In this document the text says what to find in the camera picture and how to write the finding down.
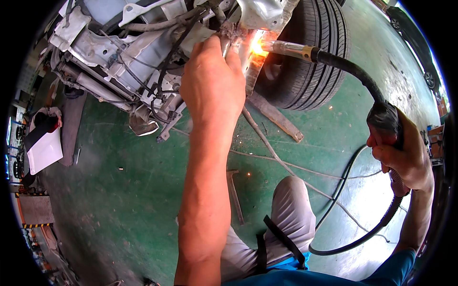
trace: green epoxy floor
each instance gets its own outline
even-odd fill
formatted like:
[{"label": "green epoxy floor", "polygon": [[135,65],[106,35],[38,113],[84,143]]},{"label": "green epoxy floor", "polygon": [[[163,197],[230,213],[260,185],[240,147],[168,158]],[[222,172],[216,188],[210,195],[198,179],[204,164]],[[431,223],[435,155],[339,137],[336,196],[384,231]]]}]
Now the green epoxy floor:
[{"label": "green epoxy floor", "polygon": [[[439,124],[435,100],[420,67],[388,19],[368,0],[348,0],[343,12],[352,38],[351,60],[368,71],[388,100],[419,128]],[[369,131],[365,118],[372,104],[368,91],[347,75],[326,106],[309,112],[282,111],[304,134],[299,144],[253,109],[250,112],[260,126],[265,125],[267,138],[283,160],[340,176],[352,154],[366,142]],[[189,119],[185,111],[176,128],[189,132]],[[126,285],[141,285],[145,276],[163,286],[172,285],[178,257],[175,217],[183,189],[188,138],[176,131],[160,144],[154,135],[136,137],[128,127],[126,113],[88,97],[76,146],[80,144],[78,165],[67,168],[55,163],[42,171],[40,179],[51,196],[63,252],[82,283],[99,286],[122,279]],[[269,155],[242,116],[232,148]],[[234,176],[234,183],[245,218],[245,225],[240,226],[233,211],[232,226],[249,246],[256,248],[255,234],[266,228],[262,219],[270,214],[273,190],[288,173],[276,162],[233,153],[229,154],[228,168],[240,172]],[[367,149],[350,175],[379,169],[380,164]],[[294,171],[329,195],[338,183]],[[318,221],[328,200],[311,189],[309,196]],[[378,174],[349,181],[340,201],[370,229],[379,222],[392,196],[388,175]],[[406,197],[403,202],[406,207],[408,200]],[[404,216],[405,212],[399,210],[381,234],[397,242]],[[336,206],[312,244],[316,249],[331,249],[363,234]],[[394,245],[375,237],[343,254],[313,255],[309,266],[313,271],[359,280],[371,274]]]}]

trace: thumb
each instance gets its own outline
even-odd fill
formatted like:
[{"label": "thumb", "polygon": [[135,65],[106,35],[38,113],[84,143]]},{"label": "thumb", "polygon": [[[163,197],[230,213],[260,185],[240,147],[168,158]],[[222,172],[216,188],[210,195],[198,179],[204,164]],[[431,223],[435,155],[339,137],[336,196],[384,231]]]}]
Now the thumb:
[{"label": "thumb", "polygon": [[229,50],[226,54],[226,63],[233,72],[240,73],[242,71],[242,64],[240,63],[238,47],[229,47]]},{"label": "thumb", "polygon": [[372,155],[385,166],[395,170],[402,166],[406,158],[405,152],[398,150],[390,145],[375,146],[372,148]]}]

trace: car wheel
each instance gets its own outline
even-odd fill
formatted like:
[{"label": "car wheel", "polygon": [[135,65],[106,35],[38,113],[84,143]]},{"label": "car wheel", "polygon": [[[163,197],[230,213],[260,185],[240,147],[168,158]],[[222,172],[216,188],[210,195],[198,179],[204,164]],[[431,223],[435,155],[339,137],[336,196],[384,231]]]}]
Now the car wheel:
[{"label": "car wheel", "polygon": [[391,18],[390,19],[390,24],[397,32],[401,31],[401,24],[399,23],[398,20],[396,20],[394,18]]},{"label": "car wheel", "polygon": [[425,81],[426,81],[426,84],[428,85],[428,87],[430,89],[433,89],[436,87],[436,79],[434,78],[434,76],[430,73],[430,72],[425,72]]},{"label": "car wheel", "polygon": [[[300,0],[278,39],[349,57],[349,33],[335,0]],[[344,77],[345,72],[328,65],[270,53],[255,91],[279,108],[311,110],[326,104]]]}]

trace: wooden plank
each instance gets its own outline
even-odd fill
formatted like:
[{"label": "wooden plank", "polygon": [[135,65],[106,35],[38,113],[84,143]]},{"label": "wooden plank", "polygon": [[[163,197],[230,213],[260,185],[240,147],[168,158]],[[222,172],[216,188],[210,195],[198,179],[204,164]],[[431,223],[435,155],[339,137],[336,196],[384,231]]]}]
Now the wooden plank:
[{"label": "wooden plank", "polygon": [[261,112],[264,116],[269,118],[272,122],[278,125],[286,134],[290,135],[297,143],[299,143],[304,135],[291,123],[278,109],[271,105],[265,98],[260,96],[257,92],[248,98],[251,105]]}]

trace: parked car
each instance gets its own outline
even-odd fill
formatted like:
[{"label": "parked car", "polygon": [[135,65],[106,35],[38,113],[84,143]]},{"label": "parked car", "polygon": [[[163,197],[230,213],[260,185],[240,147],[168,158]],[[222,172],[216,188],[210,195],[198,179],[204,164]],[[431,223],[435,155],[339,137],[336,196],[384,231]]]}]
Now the parked car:
[{"label": "parked car", "polygon": [[440,100],[439,75],[433,64],[431,50],[425,37],[409,16],[398,7],[391,6],[387,9],[386,13],[390,18],[391,26],[397,32],[401,32],[403,39],[407,41],[414,50],[425,71],[424,78],[426,84],[434,92],[436,98]]}]

